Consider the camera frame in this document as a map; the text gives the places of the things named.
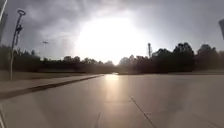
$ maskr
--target treeline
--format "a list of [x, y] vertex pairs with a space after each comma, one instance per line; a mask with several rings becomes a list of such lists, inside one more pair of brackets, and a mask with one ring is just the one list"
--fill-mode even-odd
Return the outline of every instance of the treeline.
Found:
[[[10, 47], [0, 46], [0, 70], [9, 70]], [[103, 63], [94, 59], [66, 56], [63, 60], [41, 60], [35, 51], [22, 52], [14, 50], [13, 70], [27, 72], [79, 72], [79, 73], [111, 73], [114, 65], [112, 61]]]
[[[112, 61], [103, 63], [94, 59], [66, 56], [63, 60], [41, 60], [35, 51], [14, 50], [13, 70], [29, 72], [79, 72], [79, 73], [170, 73], [224, 68], [224, 52], [217, 52], [208, 44], [203, 44], [194, 53], [188, 43], [179, 43], [173, 51], [159, 49], [149, 57], [131, 55], [120, 60], [118, 66]], [[0, 46], [0, 70], [9, 69], [10, 47]]]
[[124, 57], [119, 70], [122, 73], [170, 73], [224, 68], [224, 52], [217, 52], [208, 44], [203, 44], [196, 54], [185, 42], [179, 43], [173, 51], [159, 49], [149, 56]]
[[[9, 70], [10, 47], [0, 46], [0, 70]], [[13, 69], [18, 71], [38, 71], [41, 68], [40, 57], [20, 49], [14, 50]]]

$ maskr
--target sidewalk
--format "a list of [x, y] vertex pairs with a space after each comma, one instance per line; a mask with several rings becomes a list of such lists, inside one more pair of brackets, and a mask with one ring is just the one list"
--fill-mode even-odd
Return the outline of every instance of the sidewalk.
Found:
[[52, 79], [0, 82], [0, 93], [20, 91], [20, 90], [26, 90], [26, 89], [32, 89], [32, 88], [50, 86], [50, 85], [60, 86], [60, 85], [69, 84], [75, 81], [91, 79], [91, 78], [95, 78], [99, 76], [102, 76], [102, 75], [71, 76], [71, 77], [52, 78]]

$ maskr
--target pavement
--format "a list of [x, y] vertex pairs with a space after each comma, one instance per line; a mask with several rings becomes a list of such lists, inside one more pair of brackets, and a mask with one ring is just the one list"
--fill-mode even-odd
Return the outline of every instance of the pavement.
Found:
[[223, 75], [105, 75], [2, 99], [7, 128], [224, 128]]

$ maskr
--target sky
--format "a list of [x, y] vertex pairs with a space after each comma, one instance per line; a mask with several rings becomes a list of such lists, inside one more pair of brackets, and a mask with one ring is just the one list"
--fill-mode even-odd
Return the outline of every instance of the sky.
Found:
[[153, 52], [172, 51], [180, 42], [195, 52], [203, 43], [224, 50], [218, 24], [223, 0], [8, 0], [3, 44], [12, 42], [17, 9], [27, 15], [16, 48], [51, 59], [69, 55], [117, 63], [132, 54], [147, 56], [147, 43]]

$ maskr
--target pole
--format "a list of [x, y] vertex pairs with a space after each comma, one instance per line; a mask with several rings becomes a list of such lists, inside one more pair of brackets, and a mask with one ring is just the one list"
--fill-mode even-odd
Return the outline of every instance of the pole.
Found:
[[19, 13], [19, 18], [17, 19], [16, 22], [16, 28], [13, 34], [13, 40], [12, 40], [12, 45], [11, 45], [11, 52], [10, 52], [10, 65], [9, 65], [9, 71], [10, 71], [10, 80], [12, 80], [12, 67], [13, 67], [13, 54], [14, 54], [14, 47], [15, 47], [15, 40], [16, 40], [16, 45], [18, 43], [18, 35], [20, 31], [22, 30], [21, 25], [20, 25], [20, 20], [22, 16], [26, 15], [26, 12], [23, 10], [18, 10]]

